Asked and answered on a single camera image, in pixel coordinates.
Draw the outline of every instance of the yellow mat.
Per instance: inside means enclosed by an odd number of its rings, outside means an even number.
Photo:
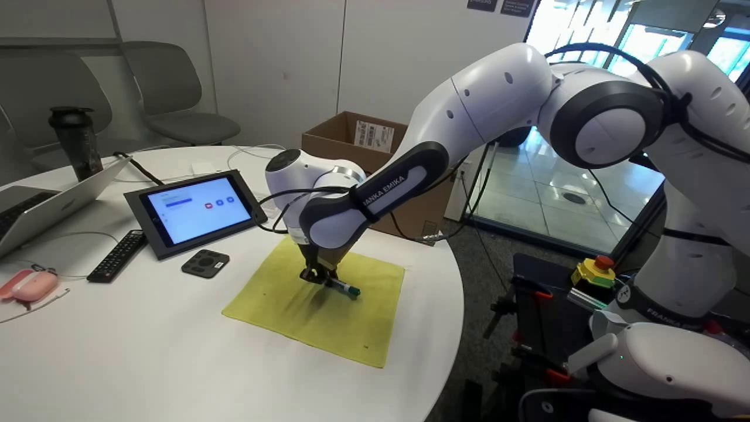
[[[389,351],[403,266],[349,253],[341,279],[361,289],[356,299],[301,279],[302,253],[286,237],[223,308],[310,346],[382,367]]]

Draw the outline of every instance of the small black object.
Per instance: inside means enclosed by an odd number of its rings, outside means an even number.
[[[89,108],[52,108],[49,126],[55,126],[78,180],[100,170],[97,136]]]
[[[461,422],[481,422],[484,414],[484,384],[466,380],[461,388]]]
[[[481,8],[481,11],[495,11],[498,0],[470,0],[466,7],[470,8]]]
[[[509,299],[509,298],[499,298],[492,307],[491,307],[495,313],[484,333],[484,337],[491,337],[499,323],[501,316],[506,313],[516,313],[518,311],[518,303],[516,299]]]
[[[143,229],[127,231],[88,279],[91,284],[111,284],[146,244]]]
[[[533,134],[533,126],[518,126],[514,131],[501,134],[499,139],[495,139],[495,142],[499,147],[518,147],[523,140],[527,140]]]
[[[214,279],[223,266],[227,266],[227,262],[230,255],[202,249],[182,264],[182,271]]]
[[[316,253],[318,253],[316,245],[302,245],[302,255],[305,255],[307,264],[301,271],[301,279],[305,279],[310,284],[324,284],[325,289],[334,289],[334,291],[348,296],[349,299],[356,299],[361,296],[361,291],[356,285],[338,279],[336,270],[318,264]]]

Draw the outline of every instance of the pink object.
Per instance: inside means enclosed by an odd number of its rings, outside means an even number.
[[[16,299],[16,303],[41,303],[59,285],[55,271],[41,271],[34,266],[23,266],[9,280],[0,285],[0,299]]]

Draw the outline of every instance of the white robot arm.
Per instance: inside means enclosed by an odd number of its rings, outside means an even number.
[[[518,126],[538,126],[562,158],[586,169],[648,149],[669,180],[666,233],[632,289],[609,308],[624,323],[593,323],[596,342],[572,366],[577,372],[597,366],[611,384],[636,393],[703,399],[718,413],[745,413],[745,355],[698,334],[688,342],[731,358],[693,361],[689,353],[652,369],[650,355],[671,358],[676,346],[655,348],[650,337],[676,344],[669,337],[697,334],[688,325],[702,323],[733,289],[731,245],[750,253],[750,201],[738,194],[750,190],[747,103],[702,53],[672,53],[655,68],[648,87],[581,64],[549,66],[533,46],[511,44],[436,87],[416,108],[402,147],[368,178],[354,163],[281,153],[267,167],[267,185],[305,255],[301,277],[356,298],[336,266],[361,231],[427,192],[474,147]],[[702,378],[702,366],[719,375]]]

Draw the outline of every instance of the round white table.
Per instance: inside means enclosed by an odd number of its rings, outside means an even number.
[[[267,147],[175,147],[134,157],[163,180],[239,169],[267,194]],[[63,187],[71,169],[22,180]],[[281,237],[259,228],[211,244],[232,262],[211,280],[188,277],[193,253],[143,249],[112,284],[84,277],[136,228],[122,196],[147,180],[127,167],[97,204],[0,260],[0,277],[52,264],[71,292],[0,323],[0,414],[9,422],[398,422],[425,420],[461,334],[465,292],[446,242],[422,245],[368,229],[354,245],[405,266],[389,358],[361,366],[223,316]]]

